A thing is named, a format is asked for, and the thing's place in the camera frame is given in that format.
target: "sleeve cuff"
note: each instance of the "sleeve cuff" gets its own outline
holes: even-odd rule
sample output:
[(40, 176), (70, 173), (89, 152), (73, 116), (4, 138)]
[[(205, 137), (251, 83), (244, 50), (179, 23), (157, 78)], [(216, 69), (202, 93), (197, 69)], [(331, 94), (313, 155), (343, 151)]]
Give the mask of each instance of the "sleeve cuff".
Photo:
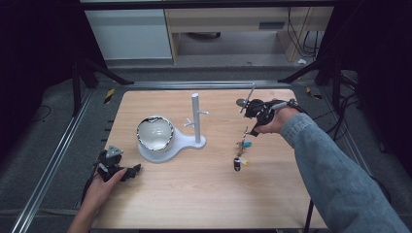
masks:
[(295, 136), (308, 125), (316, 125), (316, 123), (306, 114), (297, 114), (283, 125), (281, 135), (294, 148)]

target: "stand base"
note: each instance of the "stand base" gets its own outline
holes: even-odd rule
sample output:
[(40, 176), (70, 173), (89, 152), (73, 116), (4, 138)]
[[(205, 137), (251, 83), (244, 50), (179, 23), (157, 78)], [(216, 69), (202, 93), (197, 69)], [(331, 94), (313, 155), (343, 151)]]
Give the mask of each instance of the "stand base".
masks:
[(174, 137), (175, 138), (167, 151), (151, 151), (142, 147), (140, 144), (138, 145), (138, 149), (142, 156), (148, 161), (152, 163), (163, 163), (174, 158), (181, 150), (202, 149), (206, 145), (206, 138), (204, 136), (200, 135), (200, 143), (196, 143), (194, 135), (187, 136), (176, 127)]

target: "stand pole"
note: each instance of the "stand pole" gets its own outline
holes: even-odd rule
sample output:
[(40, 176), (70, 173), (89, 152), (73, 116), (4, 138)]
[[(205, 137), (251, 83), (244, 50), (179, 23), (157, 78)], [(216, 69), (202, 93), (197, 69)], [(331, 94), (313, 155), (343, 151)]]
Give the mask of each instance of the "stand pole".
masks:
[(191, 96), (191, 104), (193, 108), (194, 121), (194, 138), (197, 144), (200, 143), (200, 117), (199, 117), (199, 94), (194, 93)]

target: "white mug stand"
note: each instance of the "white mug stand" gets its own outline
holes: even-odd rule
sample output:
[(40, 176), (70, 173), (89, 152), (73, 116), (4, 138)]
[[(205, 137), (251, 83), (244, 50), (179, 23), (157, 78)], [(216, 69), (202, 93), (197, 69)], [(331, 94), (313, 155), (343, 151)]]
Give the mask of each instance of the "white mug stand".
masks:
[(142, 156), (152, 163), (163, 163), (174, 158), (181, 150), (185, 149), (202, 149), (206, 145), (206, 138), (200, 135), (200, 114), (208, 114), (208, 112), (199, 111), (199, 95), (194, 93), (191, 96), (193, 109), (193, 122), (188, 120), (188, 124), (194, 128), (194, 135), (185, 135), (177, 127), (174, 128), (173, 141), (168, 146), (166, 151), (152, 151), (138, 144), (138, 149)]

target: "black cable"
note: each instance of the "black cable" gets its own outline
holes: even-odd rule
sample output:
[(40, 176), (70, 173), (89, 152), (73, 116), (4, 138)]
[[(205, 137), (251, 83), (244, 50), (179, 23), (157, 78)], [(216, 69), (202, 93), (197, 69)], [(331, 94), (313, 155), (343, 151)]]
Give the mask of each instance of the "black cable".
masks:
[(321, 115), (319, 115), (319, 116), (313, 117), (312, 119), (315, 120), (315, 119), (318, 119), (318, 118), (320, 118), (320, 117), (324, 117), (324, 116), (326, 116), (326, 115), (329, 115), (329, 114), (331, 114), (331, 113), (333, 113), (333, 112), (335, 112), (335, 110), (330, 110), (329, 112), (326, 112), (326, 113), (321, 114)]
[(32, 120), (31, 120), (31, 122), (41, 121), (41, 120), (43, 120), (43, 119), (47, 118), (47, 117), (51, 114), (51, 112), (52, 112), (52, 108), (51, 108), (50, 106), (47, 106), (47, 105), (41, 105), (40, 107), (45, 107), (45, 108), (49, 109), (49, 111), (46, 113), (46, 115), (45, 115), (45, 116), (40, 117), (40, 118), (38, 118), (38, 119), (32, 119)]
[[(291, 36), (290, 27), (292, 28), (292, 31), (293, 31), (294, 37), (295, 37), (296, 40), (297, 40), (297, 43), (294, 41), (293, 37)], [(287, 27), (287, 28), (288, 28), (289, 38), (291, 39), (292, 43), (294, 44), (294, 47), (296, 48), (296, 50), (297, 50), (297, 52), (299, 53), (299, 55), (302, 56), (302, 57), (313, 57), (313, 56), (314, 56), (313, 54), (304, 54), (304, 55), (303, 55), (303, 54), (301, 53), (301, 51), (302, 51), (303, 49), (302, 49), (302, 47), (300, 46), (299, 39), (297, 38), (296, 31), (294, 30), (293, 25), (292, 25), (292, 22), (291, 22), (291, 7), (288, 7), (288, 27)]]
[(83, 204), (83, 201), (85, 200), (87, 190), (90, 187), (91, 183), (93, 182), (93, 179), (98, 175), (98, 173), (94, 174), (96, 172), (96, 169), (97, 169), (97, 163), (93, 165), (93, 170), (91, 171), (91, 174), (85, 183), (85, 187), (83, 188), (82, 200), (80, 202), (81, 205)]
[(318, 47), (319, 31), (316, 31), (315, 46), (314, 46), (314, 47), (309, 47), (309, 46), (306, 45), (306, 42), (307, 42), (308, 37), (309, 37), (309, 34), (310, 34), (310, 31), (307, 31), (307, 32), (306, 32), (306, 35), (305, 35), (305, 39), (303, 40), (303, 50), (304, 50), (306, 53), (312, 53), (313, 56), (316, 56), (317, 49), (319, 48), (319, 47)]
[(387, 200), (388, 200), (388, 202), (389, 203), (391, 203), (392, 202), (392, 196), (391, 196), (391, 193), (386, 189), (386, 187), (381, 183), (381, 182), (379, 182), (376, 178), (374, 178), (374, 177), (372, 177), (372, 176), (369, 176), (372, 180), (374, 180), (376, 183), (378, 183), (378, 185), (381, 187), (381, 189), (383, 190), (383, 192), (384, 192), (384, 195), (385, 195), (385, 197), (387, 198)]
[(344, 98), (344, 100), (341, 102), (339, 110), (335, 110), (339, 114), (339, 119), (328, 131), (326, 131), (326, 133), (328, 134), (328, 133), (332, 132), (333, 130), (335, 130), (333, 140), (336, 139), (336, 135), (337, 135), (337, 132), (339, 130), (339, 127), (342, 124), (342, 121), (344, 120), (344, 114), (345, 114), (346, 107), (348, 107), (348, 101), (349, 101), (350, 98), (352, 98), (355, 95), (356, 94), (354, 93), (354, 94), (351, 94), (349, 97), (346, 97), (346, 98), (341, 96), (342, 98)]
[(309, 202), (309, 210), (308, 214), (306, 216), (306, 222), (305, 222), (305, 228), (303, 230), (303, 233), (309, 233), (309, 227), (310, 227), (310, 220), (312, 218), (312, 213), (313, 213), (313, 207), (315, 204), (313, 203), (312, 199)]
[(348, 132), (348, 122), (346, 121), (346, 118), (344, 118), (343, 121), (345, 122), (345, 125), (346, 125), (345, 131), (343, 131), (343, 133), (339, 137), (336, 136), (336, 138), (334, 140), (335, 142), (338, 141), (339, 139), (343, 138), (343, 136), (345, 136), (345, 134)]

